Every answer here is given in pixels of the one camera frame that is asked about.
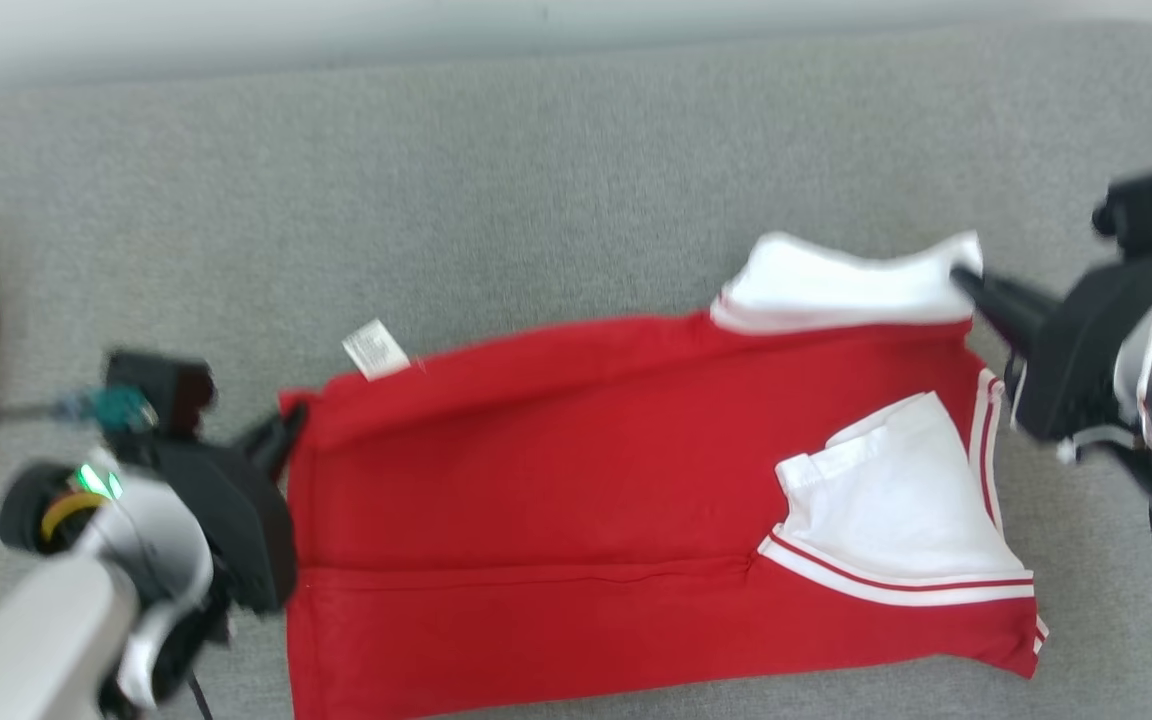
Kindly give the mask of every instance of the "led light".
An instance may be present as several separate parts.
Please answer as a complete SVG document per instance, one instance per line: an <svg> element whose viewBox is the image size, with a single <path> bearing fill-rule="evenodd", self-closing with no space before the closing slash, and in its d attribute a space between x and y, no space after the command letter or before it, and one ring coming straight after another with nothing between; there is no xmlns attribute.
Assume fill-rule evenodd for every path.
<svg viewBox="0 0 1152 720"><path fill-rule="evenodd" d="M97 495L105 495L109 500L118 500L123 495L123 483L118 482L118 475L109 473L109 482L100 479L100 475L91 465L83 465L78 469L78 484Z"/></svg>

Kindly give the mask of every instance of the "white label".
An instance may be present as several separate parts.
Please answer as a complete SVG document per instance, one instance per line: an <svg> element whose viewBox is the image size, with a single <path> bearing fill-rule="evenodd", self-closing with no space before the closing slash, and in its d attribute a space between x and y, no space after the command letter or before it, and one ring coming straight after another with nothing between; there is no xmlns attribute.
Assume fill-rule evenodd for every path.
<svg viewBox="0 0 1152 720"><path fill-rule="evenodd" d="M396 373L411 365L402 347L385 328L380 320L362 325L349 338L344 338L344 351L349 354L353 364L362 370L362 377L373 381L376 378Z"/></svg>

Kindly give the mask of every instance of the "red and white cloth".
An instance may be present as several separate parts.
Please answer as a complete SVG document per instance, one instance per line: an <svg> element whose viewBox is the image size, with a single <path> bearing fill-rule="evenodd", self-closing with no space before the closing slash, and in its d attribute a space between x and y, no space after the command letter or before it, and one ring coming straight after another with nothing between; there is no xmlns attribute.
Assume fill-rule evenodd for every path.
<svg viewBox="0 0 1152 720"><path fill-rule="evenodd" d="M429 357L311 404L291 457L301 720L963 655L1046 628L965 347L973 234L867 262L776 234L714 305Z"/></svg>

